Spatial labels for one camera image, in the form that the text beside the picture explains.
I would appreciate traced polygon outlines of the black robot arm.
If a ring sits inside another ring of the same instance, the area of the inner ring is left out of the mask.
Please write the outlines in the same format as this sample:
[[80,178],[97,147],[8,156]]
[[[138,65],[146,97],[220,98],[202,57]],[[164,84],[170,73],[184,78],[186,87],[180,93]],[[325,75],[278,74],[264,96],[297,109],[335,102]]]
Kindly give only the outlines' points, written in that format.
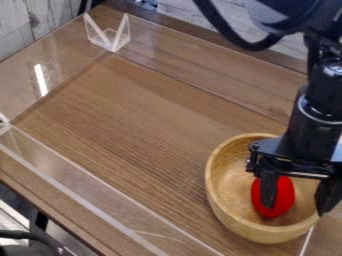
[[307,84],[297,93],[286,132],[250,144],[247,170],[271,208],[281,177],[317,179],[317,213],[342,201],[342,0],[247,0],[256,26],[272,36],[303,35]]

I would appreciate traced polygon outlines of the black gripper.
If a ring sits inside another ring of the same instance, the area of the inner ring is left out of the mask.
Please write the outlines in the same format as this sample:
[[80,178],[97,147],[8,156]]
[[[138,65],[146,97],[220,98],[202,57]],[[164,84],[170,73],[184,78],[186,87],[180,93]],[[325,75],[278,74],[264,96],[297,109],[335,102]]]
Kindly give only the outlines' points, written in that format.
[[325,179],[315,191],[322,216],[342,200],[342,94],[311,85],[297,93],[286,131],[248,144],[246,169],[260,177],[260,201],[275,205],[279,175]]

